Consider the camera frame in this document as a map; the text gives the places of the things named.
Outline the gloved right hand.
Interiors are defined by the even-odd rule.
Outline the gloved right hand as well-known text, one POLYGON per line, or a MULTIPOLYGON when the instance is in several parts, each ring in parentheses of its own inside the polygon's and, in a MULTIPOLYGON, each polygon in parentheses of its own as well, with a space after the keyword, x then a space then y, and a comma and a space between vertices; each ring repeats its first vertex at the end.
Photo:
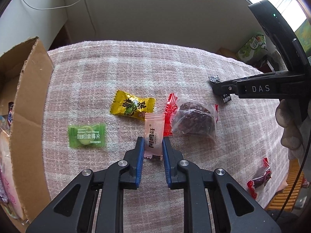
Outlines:
POLYGON ((277 123, 284 129, 280 142, 288 148, 289 159, 297 158, 300 163, 310 131, 310 102, 307 113, 308 116, 302 121, 298 101, 288 99, 281 100, 275 112, 277 123))

